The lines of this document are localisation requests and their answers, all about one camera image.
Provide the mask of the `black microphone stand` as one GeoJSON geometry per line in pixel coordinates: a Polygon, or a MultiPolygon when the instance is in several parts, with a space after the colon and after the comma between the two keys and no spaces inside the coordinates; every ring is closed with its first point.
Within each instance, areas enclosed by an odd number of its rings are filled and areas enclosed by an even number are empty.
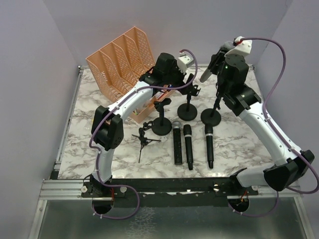
{"type": "Polygon", "coordinates": [[[172,129],[171,121],[164,117],[164,106],[171,103],[170,98],[165,98],[163,101],[154,101],[156,111],[159,113],[159,117],[153,120],[152,131],[154,134],[164,136],[170,133],[172,129]]]}
{"type": "Polygon", "coordinates": [[[183,121],[192,121],[197,116],[197,108],[190,103],[191,97],[197,97],[200,92],[198,85],[194,85],[186,95],[186,103],[181,104],[177,109],[178,117],[183,121]]]}
{"type": "Polygon", "coordinates": [[[215,100],[213,108],[212,109],[207,108],[201,113],[200,118],[204,124],[210,124],[213,127],[220,124],[221,115],[220,115],[218,110],[220,109],[221,97],[222,97],[222,95],[219,92],[217,92],[216,100],[215,100]]]}

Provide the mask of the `black microphone grey band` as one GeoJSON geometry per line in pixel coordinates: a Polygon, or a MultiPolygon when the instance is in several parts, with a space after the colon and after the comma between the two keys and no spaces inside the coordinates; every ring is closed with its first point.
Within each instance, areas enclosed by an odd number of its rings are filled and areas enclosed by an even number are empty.
{"type": "Polygon", "coordinates": [[[213,127],[211,124],[205,125],[205,137],[206,137],[206,152],[208,167],[213,169],[214,167],[214,150],[213,150],[213,127]]]}

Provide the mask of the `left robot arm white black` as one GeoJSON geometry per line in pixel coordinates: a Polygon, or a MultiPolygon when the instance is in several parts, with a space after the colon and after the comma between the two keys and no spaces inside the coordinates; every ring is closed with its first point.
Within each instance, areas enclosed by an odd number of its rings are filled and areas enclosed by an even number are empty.
{"type": "Polygon", "coordinates": [[[90,184],[97,194],[108,193],[112,188],[112,161],[115,149],[124,138],[124,122],[139,106],[143,106],[157,92],[163,90],[182,91],[189,84],[184,82],[186,70],[197,61],[194,55],[174,58],[169,53],[161,53],[153,67],[142,74],[123,97],[108,107],[99,106],[95,110],[89,147],[97,151],[94,171],[90,184]]]}

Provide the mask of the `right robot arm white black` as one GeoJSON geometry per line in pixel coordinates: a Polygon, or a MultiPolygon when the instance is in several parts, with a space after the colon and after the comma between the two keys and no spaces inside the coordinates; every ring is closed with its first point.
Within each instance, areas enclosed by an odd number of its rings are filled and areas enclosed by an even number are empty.
{"type": "Polygon", "coordinates": [[[272,166],[241,169],[230,176],[239,187],[270,186],[276,191],[288,189],[310,168],[315,156],[302,150],[271,122],[258,94],[245,84],[249,66],[245,54],[222,46],[211,57],[207,70],[217,76],[216,100],[210,118],[217,115],[220,101],[239,117],[260,139],[273,161],[272,166]]]}

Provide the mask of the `small black tripod stand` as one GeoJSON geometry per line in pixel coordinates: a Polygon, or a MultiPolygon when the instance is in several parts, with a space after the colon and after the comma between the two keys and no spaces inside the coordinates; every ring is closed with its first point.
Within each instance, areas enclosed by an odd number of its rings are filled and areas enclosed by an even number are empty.
{"type": "Polygon", "coordinates": [[[154,122],[152,120],[149,122],[144,122],[143,126],[139,128],[139,135],[132,134],[132,136],[136,137],[140,141],[140,145],[141,145],[138,163],[140,163],[141,161],[142,150],[145,146],[147,146],[151,142],[161,142],[160,139],[150,139],[145,136],[146,131],[152,128],[153,123],[154,122]]]}

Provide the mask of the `black microphone silver grille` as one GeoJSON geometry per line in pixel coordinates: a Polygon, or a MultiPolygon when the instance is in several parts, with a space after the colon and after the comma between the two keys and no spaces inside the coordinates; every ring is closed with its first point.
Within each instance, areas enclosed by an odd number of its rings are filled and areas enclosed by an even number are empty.
{"type": "Polygon", "coordinates": [[[181,149],[181,123],[177,120],[172,122],[173,132],[173,152],[174,164],[182,165],[182,149],[181,149]]]}

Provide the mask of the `black microphone white band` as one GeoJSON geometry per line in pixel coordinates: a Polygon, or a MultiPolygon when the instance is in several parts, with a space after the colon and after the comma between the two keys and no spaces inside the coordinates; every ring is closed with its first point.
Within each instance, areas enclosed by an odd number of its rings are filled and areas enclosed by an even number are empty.
{"type": "Polygon", "coordinates": [[[186,161],[189,170],[193,170],[192,130],[189,124],[183,126],[183,135],[185,139],[186,161]]]}

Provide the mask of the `peach plastic file organizer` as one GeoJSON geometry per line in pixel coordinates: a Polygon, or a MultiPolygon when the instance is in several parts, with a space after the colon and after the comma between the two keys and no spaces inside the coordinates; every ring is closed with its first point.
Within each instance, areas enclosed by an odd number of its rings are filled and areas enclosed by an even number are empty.
{"type": "Polygon", "coordinates": [[[101,93],[117,102],[155,65],[145,32],[132,27],[86,58],[101,93]]]}

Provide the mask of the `black mounting base bar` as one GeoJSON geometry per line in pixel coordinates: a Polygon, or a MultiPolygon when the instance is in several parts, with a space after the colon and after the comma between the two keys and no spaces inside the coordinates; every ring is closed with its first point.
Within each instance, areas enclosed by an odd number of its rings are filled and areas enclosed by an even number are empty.
{"type": "Polygon", "coordinates": [[[228,198],[256,196],[257,191],[234,186],[227,177],[112,179],[103,186],[90,178],[81,196],[101,206],[116,207],[226,207],[228,198]]]}

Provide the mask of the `aluminium frame rail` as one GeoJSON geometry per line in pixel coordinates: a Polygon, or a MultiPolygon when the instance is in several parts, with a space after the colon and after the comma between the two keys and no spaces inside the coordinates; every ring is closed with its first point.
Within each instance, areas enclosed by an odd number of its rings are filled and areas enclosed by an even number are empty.
{"type": "MultiPolygon", "coordinates": [[[[70,107],[68,110],[68,114],[67,114],[67,119],[66,119],[66,123],[64,125],[64,129],[62,132],[62,137],[60,140],[60,144],[58,147],[58,151],[57,154],[55,156],[55,160],[54,160],[54,164],[52,167],[52,170],[49,174],[49,177],[47,179],[43,179],[42,180],[42,186],[44,185],[44,183],[46,181],[56,181],[57,177],[58,177],[58,173],[60,170],[60,165],[62,162],[62,156],[63,156],[63,152],[64,152],[64,148],[65,148],[65,143],[67,141],[68,138],[68,132],[69,132],[69,128],[71,125],[71,121],[72,121],[72,116],[73,116],[73,112],[74,112],[74,108],[76,105],[76,101],[77,101],[77,96],[78,96],[78,91],[79,91],[79,87],[81,84],[81,80],[82,80],[82,76],[83,76],[83,72],[84,69],[86,69],[86,66],[78,66],[78,74],[77,74],[77,80],[75,83],[75,90],[73,92],[73,96],[71,99],[71,103],[70,103],[70,107]]],[[[45,199],[40,199],[40,196],[38,197],[38,202],[37,202],[37,206],[36,206],[36,211],[35,211],[35,215],[32,221],[32,225],[31,225],[31,229],[30,229],[30,233],[28,238],[29,239],[37,239],[40,233],[40,229],[41,229],[41,224],[44,218],[44,214],[45,214],[45,209],[46,209],[46,205],[47,205],[47,200],[45,199]]]]}

